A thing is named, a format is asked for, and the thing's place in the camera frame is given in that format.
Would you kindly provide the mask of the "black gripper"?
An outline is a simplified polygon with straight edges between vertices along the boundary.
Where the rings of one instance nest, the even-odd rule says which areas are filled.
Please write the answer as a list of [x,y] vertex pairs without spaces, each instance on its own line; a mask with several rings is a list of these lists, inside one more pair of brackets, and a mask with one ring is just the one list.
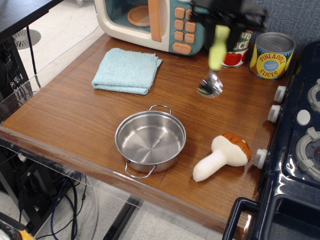
[[265,27],[269,10],[250,0],[192,0],[190,19],[204,27],[204,47],[209,50],[215,39],[216,26],[227,26],[226,42],[231,52],[243,29],[260,30]]

